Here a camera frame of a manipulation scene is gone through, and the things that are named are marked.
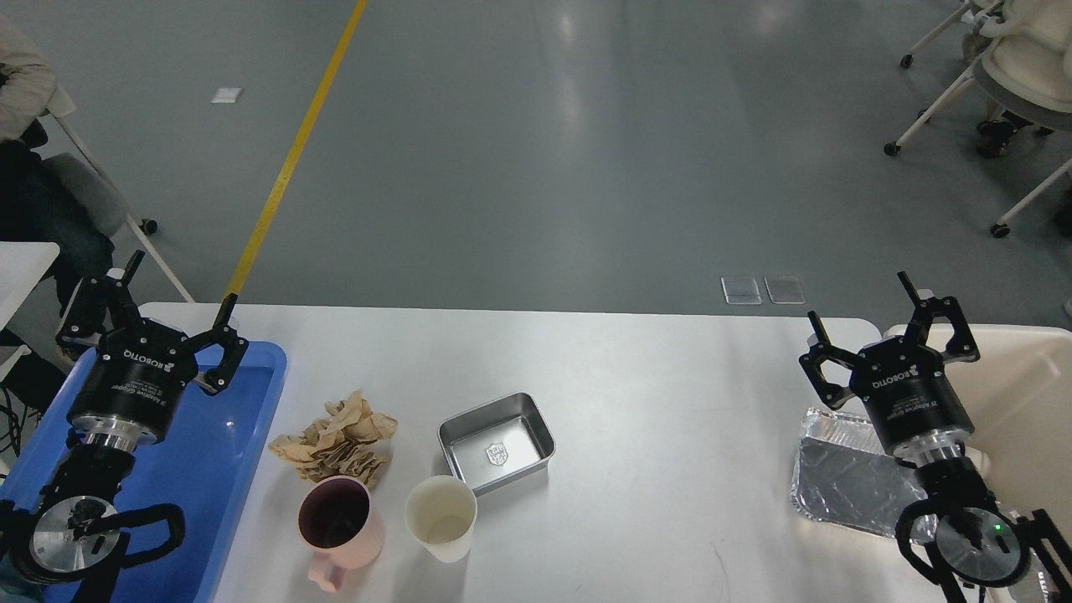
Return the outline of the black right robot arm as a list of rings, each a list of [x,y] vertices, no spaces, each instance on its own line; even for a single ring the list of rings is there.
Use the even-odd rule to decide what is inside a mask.
[[[838,411],[858,398],[882,451],[915,474],[924,497],[900,511],[897,549],[946,600],[964,600],[962,585],[981,593],[1025,579],[1038,559],[1059,602],[1069,600],[1069,543],[1048,511],[1011,518],[967,454],[976,424],[948,376],[950,363],[981,357],[961,302],[900,286],[914,306],[900,335],[853,352],[834,345],[823,321],[807,314],[812,339],[800,356],[818,398]]]

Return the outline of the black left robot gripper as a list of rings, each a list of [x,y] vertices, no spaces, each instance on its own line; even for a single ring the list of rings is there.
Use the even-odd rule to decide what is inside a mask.
[[[210,329],[191,338],[166,324],[142,320],[130,284],[144,256],[144,251],[135,251],[121,277],[81,279],[61,317],[56,343],[96,350],[66,413],[70,426],[88,433],[105,421],[123,421],[137,427],[139,443],[157,444],[166,439],[188,382],[193,379],[205,394],[224,392],[249,341],[229,323],[238,293],[226,295]],[[198,373],[195,356],[211,347],[221,348],[221,358]]]

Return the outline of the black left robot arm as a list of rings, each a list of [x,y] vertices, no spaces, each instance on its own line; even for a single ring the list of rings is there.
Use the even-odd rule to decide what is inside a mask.
[[[187,387],[209,396],[228,389],[249,347],[230,325],[234,292],[210,328],[192,336],[142,317],[130,292],[142,259],[137,251],[120,277],[88,277],[76,286],[56,339],[92,348],[95,359],[66,413],[66,455],[38,508],[3,500],[3,558],[30,583],[76,583],[76,602],[107,602],[122,571],[183,544],[179,505],[119,511],[115,500],[135,451],[166,439]]]

